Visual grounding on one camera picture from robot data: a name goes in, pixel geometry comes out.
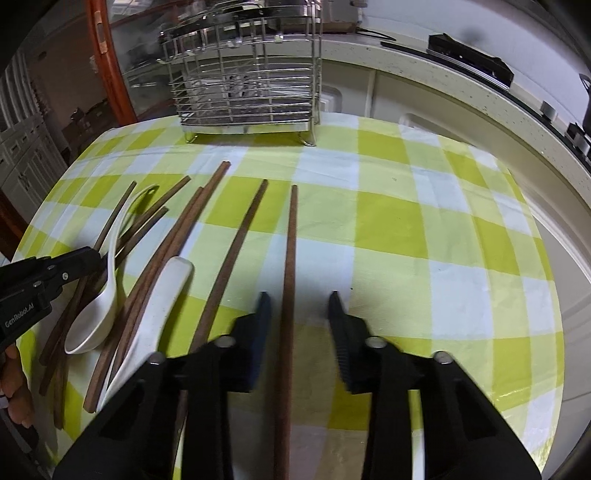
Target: table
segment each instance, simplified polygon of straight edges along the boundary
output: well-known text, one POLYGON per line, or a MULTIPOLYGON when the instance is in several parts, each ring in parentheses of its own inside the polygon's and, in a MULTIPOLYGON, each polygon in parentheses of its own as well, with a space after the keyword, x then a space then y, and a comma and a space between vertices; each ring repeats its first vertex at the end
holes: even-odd
MULTIPOLYGON (((92 245, 132 180, 165 192, 192 181, 120 272, 129 293, 198 185, 222 160, 232 166, 181 255, 195 274, 167 323, 160 348, 184 355, 204 301, 262 178, 269 188, 252 224, 212 330, 252 311, 262 290, 280 310, 290 185, 300 189, 292 411, 292 477, 359 479, 368 395, 349 395, 338 378, 325 319, 338 290, 349 313, 404 351, 447 350, 502 412, 540 468, 560 411, 564 348, 552 273, 532 214, 510 172, 490 154, 402 125, 323 114, 318 146, 293 134, 201 136, 184 142, 178 119, 114 129, 68 169, 27 229, 18 258, 92 245)), ((54 313, 20 340, 36 391, 36 355, 54 313)), ((230 399, 238 478, 270 472, 272 342, 260 385, 230 399)), ((82 410, 98 352, 70 361, 64 430, 35 396, 37 426, 57 461, 90 422, 82 410)), ((421 418, 413 401, 415 477, 422 478, 421 418)))

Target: finger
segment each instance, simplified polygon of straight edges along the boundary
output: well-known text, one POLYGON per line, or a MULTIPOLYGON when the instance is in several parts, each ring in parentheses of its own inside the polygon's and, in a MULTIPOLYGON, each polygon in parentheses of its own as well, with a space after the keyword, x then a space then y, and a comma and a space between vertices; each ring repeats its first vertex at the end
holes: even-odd
POLYGON ((0 388, 10 398, 25 383, 25 374, 22 373, 21 361, 8 358, 2 372, 0 372, 0 388))
POLYGON ((18 348, 17 346, 13 343, 12 345, 9 345, 6 350, 4 350, 4 353, 6 354, 6 356, 8 358, 18 358, 20 359, 21 355, 18 352, 18 348))
POLYGON ((8 415, 14 423, 22 423, 27 428, 33 424, 33 397, 26 386, 19 388, 10 399, 8 415))

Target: dish rack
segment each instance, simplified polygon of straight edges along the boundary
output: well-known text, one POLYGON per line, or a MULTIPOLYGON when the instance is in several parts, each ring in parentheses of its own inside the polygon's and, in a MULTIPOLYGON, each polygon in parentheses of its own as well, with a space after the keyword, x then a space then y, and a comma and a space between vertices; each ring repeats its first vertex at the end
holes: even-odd
POLYGON ((314 146, 321 13, 320 0, 228 0, 164 30, 160 63, 168 65, 186 140, 299 132, 314 146))

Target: checkered tablecloth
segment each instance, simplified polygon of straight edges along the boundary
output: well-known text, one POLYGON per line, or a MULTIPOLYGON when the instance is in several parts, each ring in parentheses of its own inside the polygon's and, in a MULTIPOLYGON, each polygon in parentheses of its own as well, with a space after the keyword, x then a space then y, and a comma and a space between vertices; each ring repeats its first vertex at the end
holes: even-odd
MULTIPOLYGON (((68 169, 37 212, 17 258, 92 245, 132 180, 160 195, 185 174, 191 183, 136 247, 120 279, 129 292, 198 185, 222 160, 232 166, 190 234, 182 256, 194 277, 169 320, 161 349, 187 352, 204 302, 261 179, 269 188, 217 314, 212 337, 252 311, 266 290, 280 310, 290 186, 300 188, 291 470, 294 480, 359 479, 368 395, 343 388, 325 319, 338 290, 349 312, 401 349, 451 352, 502 411, 539 467, 560 409, 561 319, 544 245, 509 171, 490 154, 388 122, 323 116, 318 146, 293 134, 203 136, 187 145, 176 118, 111 130, 68 169)), ((37 389, 35 355, 55 312, 20 342, 37 389)), ((238 478, 269 471, 273 342, 260 385, 231 398, 238 478)), ((91 415, 82 410, 97 352, 72 358, 66 421, 55 431, 36 398, 37 425, 61 458, 91 415)), ((416 478, 422 478, 421 420, 413 397, 416 478)))

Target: white spoon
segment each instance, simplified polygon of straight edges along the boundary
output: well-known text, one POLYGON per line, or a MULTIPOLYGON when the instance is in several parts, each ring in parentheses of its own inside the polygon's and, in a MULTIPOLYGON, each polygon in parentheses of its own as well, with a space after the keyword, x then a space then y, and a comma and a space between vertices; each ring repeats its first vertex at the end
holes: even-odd
POLYGON ((115 277, 115 254, 121 226, 131 206, 156 185, 144 188, 134 197, 127 199, 109 231, 109 252, 107 253, 107 283, 97 298, 91 301, 76 317, 66 336, 64 349, 68 354, 86 353, 98 347, 107 337, 117 310, 117 279, 115 277))
POLYGON ((172 257, 168 260, 154 285, 129 352, 102 396, 99 410, 129 380, 146 358, 156 351, 168 315, 192 272, 193 264, 190 261, 181 257, 172 257))

